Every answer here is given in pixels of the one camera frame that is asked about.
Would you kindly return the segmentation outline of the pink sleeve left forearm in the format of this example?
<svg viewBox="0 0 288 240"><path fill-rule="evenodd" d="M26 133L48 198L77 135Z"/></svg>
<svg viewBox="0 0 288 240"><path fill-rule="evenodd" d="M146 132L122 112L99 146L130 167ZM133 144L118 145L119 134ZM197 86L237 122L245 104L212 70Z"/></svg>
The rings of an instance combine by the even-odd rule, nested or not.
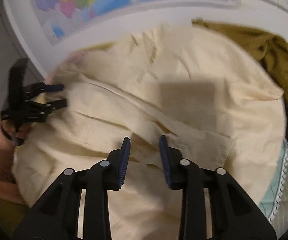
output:
<svg viewBox="0 0 288 240"><path fill-rule="evenodd" d="M0 199L15 204L25 205L12 174L14 148L9 145L0 145Z"/></svg>

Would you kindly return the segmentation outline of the person's left hand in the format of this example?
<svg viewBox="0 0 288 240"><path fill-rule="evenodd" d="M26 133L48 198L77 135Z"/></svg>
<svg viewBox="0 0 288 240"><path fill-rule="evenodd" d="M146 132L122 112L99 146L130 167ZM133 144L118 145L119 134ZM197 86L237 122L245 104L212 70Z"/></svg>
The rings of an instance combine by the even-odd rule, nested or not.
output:
<svg viewBox="0 0 288 240"><path fill-rule="evenodd" d="M31 123L26 123L16 128L13 122L6 120L0 124L0 150L14 150L23 144L32 128Z"/></svg>

